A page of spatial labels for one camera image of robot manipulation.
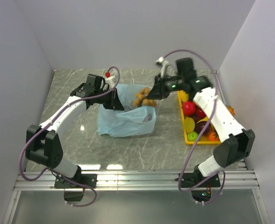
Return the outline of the fake brown longan bunch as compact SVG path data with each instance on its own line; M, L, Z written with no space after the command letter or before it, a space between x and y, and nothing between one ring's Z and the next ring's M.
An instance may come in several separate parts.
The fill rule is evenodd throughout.
M147 96L150 93L150 88L145 87L142 90L140 90L135 95L135 100L133 101L132 105L134 107L142 107L142 106L150 106L150 107L156 107L157 103L153 99L148 99Z

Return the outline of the light blue plastic bag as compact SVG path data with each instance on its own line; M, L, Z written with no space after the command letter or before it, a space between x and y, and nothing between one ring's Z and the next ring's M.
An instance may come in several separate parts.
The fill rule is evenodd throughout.
M135 95L143 85L118 84L117 94L124 111L114 111L99 106L97 132L111 137L128 137L149 134L154 131L156 108L150 106L134 107Z

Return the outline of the fake red apple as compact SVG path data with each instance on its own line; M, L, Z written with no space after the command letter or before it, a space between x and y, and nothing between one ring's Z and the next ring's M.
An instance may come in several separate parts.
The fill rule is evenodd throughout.
M186 101L182 104L182 111L185 116L191 116L196 111L196 106L192 101Z

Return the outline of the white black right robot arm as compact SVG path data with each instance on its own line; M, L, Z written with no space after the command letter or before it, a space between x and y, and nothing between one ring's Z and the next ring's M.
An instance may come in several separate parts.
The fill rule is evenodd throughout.
M156 64L161 67L161 71L155 76L154 86L147 98L161 100L173 91L184 91L206 114L208 122L218 134L220 144L213 150L213 155L197 165L190 178L182 174L179 176L180 181L187 181L192 186L205 186L210 176L249 156L255 134L233 117L208 77L197 75L190 57L176 61L177 74L174 76L167 74L169 62L165 58L160 57Z

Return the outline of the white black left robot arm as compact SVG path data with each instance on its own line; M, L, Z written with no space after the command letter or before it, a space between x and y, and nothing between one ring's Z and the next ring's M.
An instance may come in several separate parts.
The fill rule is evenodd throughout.
M106 77L89 74L86 82L75 88L63 106L48 120L27 129L26 145L21 158L27 158L56 173L73 188L83 182L82 169L63 155L61 137L68 126L93 104L103 105L109 110L122 111L117 84L120 76Z

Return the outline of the fake dark red fruit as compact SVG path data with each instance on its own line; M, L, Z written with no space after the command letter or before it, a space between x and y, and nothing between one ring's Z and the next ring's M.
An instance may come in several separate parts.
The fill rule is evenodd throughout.
M199 134L204 129L204 126L206 125L206 123L207 123L206 121L197 122L195 124L194 131ZM203 135L208 135L210 132L211 132L211 124L208 124L207 128L203 132Z

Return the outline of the fake orange tangerine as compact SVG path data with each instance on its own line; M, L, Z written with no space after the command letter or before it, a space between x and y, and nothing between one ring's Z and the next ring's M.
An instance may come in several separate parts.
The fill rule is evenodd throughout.
M208 141L220 141L219 135L218 135L218 133L216 131L211 131L207 135L207 139L208 139Z

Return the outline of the fake orange pineapple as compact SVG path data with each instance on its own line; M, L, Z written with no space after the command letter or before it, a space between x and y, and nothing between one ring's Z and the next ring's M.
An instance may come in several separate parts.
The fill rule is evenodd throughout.
M234 116L235 115L234 109L229 105L226 105L226 107L229 110L229 112L231 113L231 115Z

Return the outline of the yellow plastic tray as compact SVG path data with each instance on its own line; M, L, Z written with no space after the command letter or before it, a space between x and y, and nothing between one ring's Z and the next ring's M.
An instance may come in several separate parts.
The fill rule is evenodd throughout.
M206 114L192 101L184 91L178 91L179 111L181 115L185 143L194 144L200 132L208 121ZM198 145L219 145L218 133L212 124L209 124L200 137Z

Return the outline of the black box under left base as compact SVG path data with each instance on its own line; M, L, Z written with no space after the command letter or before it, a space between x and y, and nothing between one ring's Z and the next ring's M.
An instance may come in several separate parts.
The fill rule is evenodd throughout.
M83 191L64 191L63 193L63 198L66 202L80 202L83 196Z

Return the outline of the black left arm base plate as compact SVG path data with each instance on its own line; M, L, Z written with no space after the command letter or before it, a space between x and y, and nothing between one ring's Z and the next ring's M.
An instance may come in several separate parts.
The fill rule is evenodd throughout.
M67 178L57 176L54 184L55 189L73 189L86 185L91 188L96 187L97 174L81 174L77 178Z

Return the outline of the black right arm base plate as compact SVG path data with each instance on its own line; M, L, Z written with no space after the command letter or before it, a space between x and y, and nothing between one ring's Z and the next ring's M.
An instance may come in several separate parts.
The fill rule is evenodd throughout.
M194 173L184 173L182 180L181 180L180 187L181 188L191 188L204 179L205 179L205 177L196 176L196 174L194 174ZM206 187L216 188L216 187L220 187L220 186L221 186L220 178L219 178L219 175L216 174L213 177L211 177L210 179L203 182L201 185L199 185L198 188L206 188Z

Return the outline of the aluminium front rail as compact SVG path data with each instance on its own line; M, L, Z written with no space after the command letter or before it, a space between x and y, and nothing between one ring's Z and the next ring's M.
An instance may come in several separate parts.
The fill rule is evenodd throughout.
M96 191L142 191L142 190L177 190L179 177L177 170L142 170L142 171L84 171L85 174L97 174ZM259 183L252 170L226 171L224 189L259 189ZM45 172L38 180L28 182L18 176L14 191L49 191L55 188L55 177Z

